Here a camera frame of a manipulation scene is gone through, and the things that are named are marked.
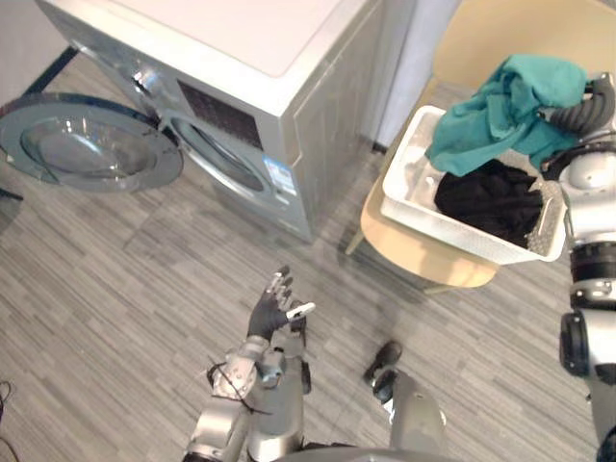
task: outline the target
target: teal towel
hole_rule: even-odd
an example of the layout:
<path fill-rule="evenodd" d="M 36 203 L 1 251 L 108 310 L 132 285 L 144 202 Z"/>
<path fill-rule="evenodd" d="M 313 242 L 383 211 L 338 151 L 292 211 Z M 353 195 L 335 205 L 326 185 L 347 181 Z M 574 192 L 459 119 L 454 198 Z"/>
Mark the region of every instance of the teal towel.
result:
<path fill-rule="evenodd" d="M 432 165 L 463 176 L 508 148 L 539 168 L 576 138 L 537 115 L 539 108 L 569 107 L 584 93 L 586 72 L 575 64 L 535 55 L 512 55 L 473 97 L 439 120 L 425 155 Z"/>

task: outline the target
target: wire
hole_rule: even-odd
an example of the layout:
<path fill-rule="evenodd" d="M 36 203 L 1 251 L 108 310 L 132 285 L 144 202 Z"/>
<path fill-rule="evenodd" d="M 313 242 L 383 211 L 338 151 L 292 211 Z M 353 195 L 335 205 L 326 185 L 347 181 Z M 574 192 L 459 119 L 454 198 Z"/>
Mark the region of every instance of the wire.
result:
<path fill-rule="evenodd" d="M 222 375 L 222 377 L 223 377 L 223 378 L 227 381 L 227 383 L 228 383 L 229 385 L 231 385 L 231 388 L 233 388 L 233 391 L 234 391 L 234 392 L 235 392 L 235 394 L 237 395 L 238 399 L 233 399 L 233 398 L 228 398 L 228 397 L 219 397 L 219 396 L 216 396 L 216 395 L 213 395 L 213 397 L 215 397 L 215 398 L 230 399 L 230 400 L 233 400 L 233 401 L 239 401 L 241 404 L 243 404 L 243 405 L 244 405 L 244 407 L 245 407 L 246 409 L 248 409 L 248 412 L 249 412 L 250 414 L 264 414 L 264 415 L 266 415 L 266 416 L 270 416 L 270 415 L 271 415 L 271 412 L 266 412 L 266 411 L 261 411 L 261 410 L 259 410 L 259 409 L 256 409 L 256 408 L 252 407 L 250 404 L 248 404 L 248 403 L 245 401 L 245 399 L 244 399 L 244 398 L 242 398 L 242 394 L 240 393 L 240 390 L 238 390 L 238 389 L 236 388 L 236 386 L 233 384 L 233 382 L 231 381 L 231 379 L 229 378 L 229 376 L 228 376 L 228 375 L 227 375 L 227 374 L 226 374 L 226 373 L 222 370 L 222 367 L 221 367 L 221 366 L 224 366 L 225 364 L 227 364 L 227 363 L 214 363 L 214 365 L 212 366 L 212 368 L 210 369 L 210 371 L 211 371 L 211 370 L 214 370 L 214 371 L 218 371 L 218 372 L 220 372 L 220 375 Z"/>
<path fill-rule="evenodd" d="M 6 388 L 7 390 L 7 393 L 5 395 L 2 393 L 3 387 Z M 0 380 L 0 424 L 2 423 L 2 416 L 4 415 L 5 404 L 7 403 L 7 400 L 12 394 L 13 394 L 13 385 L 11 384 L 11 382 L 9 382 L 8 380 Z M 9 440 L 4 438 L 3 436 L 0 436 L 0 442 L 4 443 L 5 446 L 9 448 L 9 452 L 13 456 L 14 461 L 20 462 L 19 456 L 17 455 L 17 451 L 15 450 L 13 445 L 9 442 Z"/>

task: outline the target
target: front-loading washing machine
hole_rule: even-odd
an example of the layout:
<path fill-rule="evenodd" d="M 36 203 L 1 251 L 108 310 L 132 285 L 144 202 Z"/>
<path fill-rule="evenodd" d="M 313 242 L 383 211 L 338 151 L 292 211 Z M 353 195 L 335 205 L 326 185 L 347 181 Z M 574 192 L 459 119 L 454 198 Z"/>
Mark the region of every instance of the front-loading washing machine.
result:
<path fill-rule="evenodd" d="M 0 109 L 0 146 L 26 173 L 95 192 L 169 183 L 185 153 L 311 241 L 372 145 L 401 47 L 387 3 L 38 0 L 143 113 L 27 95 Z"/>

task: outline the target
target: wood-grain floor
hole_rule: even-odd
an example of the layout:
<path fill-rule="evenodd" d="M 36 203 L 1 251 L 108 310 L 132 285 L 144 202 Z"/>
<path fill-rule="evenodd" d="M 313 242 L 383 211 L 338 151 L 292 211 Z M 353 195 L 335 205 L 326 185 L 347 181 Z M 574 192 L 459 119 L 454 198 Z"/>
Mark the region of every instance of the wood-grain floor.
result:
<path fill-rule="evenodd" d="M 82 58 L 51 90 L 122 99 Z M 208 394 L 199 374 L 241 339 L 270 273 L 287 263 L 295 292 L 319 307 L 308 439 L 387 444 L 386 416 L 360 375 L 396 338 L 401 366 L 448 416 L 452 455 L 592 460 L 584 386 L 558 363 L 566 257 L 430 297 L 428 283 L 368 244 L 347 258 L 380 159 L 358 159 L 361 174 L 312 245 L 221 203 L 190 161 L 169 186 L 111 195 L 2 165 L 0 183 L 25 201 L 0 201 L 0 378 L 16 387 L 0 432 L 29 462 L 180 460 Z"/>

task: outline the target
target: white plastic basket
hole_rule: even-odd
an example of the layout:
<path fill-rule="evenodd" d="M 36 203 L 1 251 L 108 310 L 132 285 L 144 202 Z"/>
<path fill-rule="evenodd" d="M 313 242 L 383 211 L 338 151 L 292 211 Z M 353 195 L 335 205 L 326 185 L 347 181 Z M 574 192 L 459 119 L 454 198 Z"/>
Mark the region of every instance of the white plastic basket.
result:
<path fill-rule="evenodd" d="M 557 259 L 565 241 L 563 218 L 566 207 L 560 187 L 553 181 L 543 180 L 528 157 L 518 152 L 509 150 L 499 160 L 537 176 L 531 188 L 539 189 L 544 201 L 541 216 L 527 236 L 528 248 L 504 241 L 438 211 L 434 196 L 445 173 L 435 169 L 424 153 L 431 145 L 434 128 L 444 113 L 434 106 L 423 106 L 413 116 L 383 181 L 385 199 L 381 213 L 434 239 L 500 265 Z"/>

